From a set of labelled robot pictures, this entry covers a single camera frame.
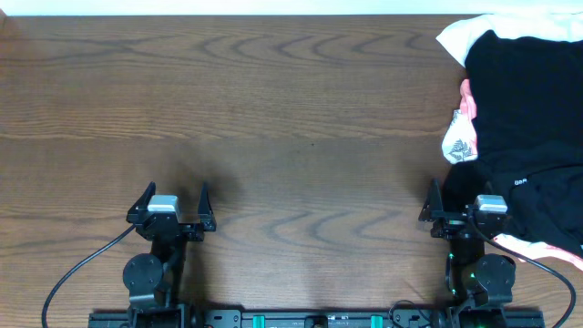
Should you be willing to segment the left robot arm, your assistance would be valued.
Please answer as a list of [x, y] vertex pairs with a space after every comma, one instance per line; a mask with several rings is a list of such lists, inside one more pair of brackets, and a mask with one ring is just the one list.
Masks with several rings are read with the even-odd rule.
[[187, 244], [204, 241], [204, 235], [217, 228], [207, 185], [203, 185], [200, 191], [198, 220], [181, 223], [180, 217], [179, 198], [158, 195], [153, 182], [128, 210], [127, 222], [151, 243], [151, 248], [150, 252], [130, 259], [123, 270], [123, 283], [129, 292], [126, 327], [187, 328], [204, 325], [199, 311], [179, 301], [178, 293]]

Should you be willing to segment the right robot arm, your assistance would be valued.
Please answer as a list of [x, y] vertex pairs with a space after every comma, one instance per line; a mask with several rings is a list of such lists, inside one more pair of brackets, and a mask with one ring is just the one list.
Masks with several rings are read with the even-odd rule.
[[485, 244], [507, 221], [501, 196], [478, 195], [460, 211], [448, 211], [439, 182], [430, 182], [421, 222], [431, 222], [432, 237], [449, 242], [445, 286], [453, 300], [430, 316], [433, 327], [506, 327], [503, 307], [512, 302], [516, 264], [506, 255], [485, 253]]

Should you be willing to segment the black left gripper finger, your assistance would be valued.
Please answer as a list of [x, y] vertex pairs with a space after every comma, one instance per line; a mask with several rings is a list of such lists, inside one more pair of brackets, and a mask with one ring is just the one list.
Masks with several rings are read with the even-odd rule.
[[142, 223], [148, 217], [148, 205], [156, 193], [156, 183], [151, 181], [138, 200], [129, 208], [126, 221]]
[[210, 204], [209, 187], [207, 183], [202, 184], [197, 213], [199, 223], [202, 225], [204, 231], [215, 231], [217, 229], [214, 211]]

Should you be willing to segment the black t-shirt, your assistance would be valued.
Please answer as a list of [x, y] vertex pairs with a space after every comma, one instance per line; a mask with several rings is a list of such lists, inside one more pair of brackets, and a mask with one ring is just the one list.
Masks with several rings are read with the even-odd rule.
[[478, 157], [455, 164], [443, 185], [445, 206], [460, 210], [477, 195], [505, 199], [504, 232], [582, 254], [582, 44], [492, 30], [465, 59], [476, 103]]

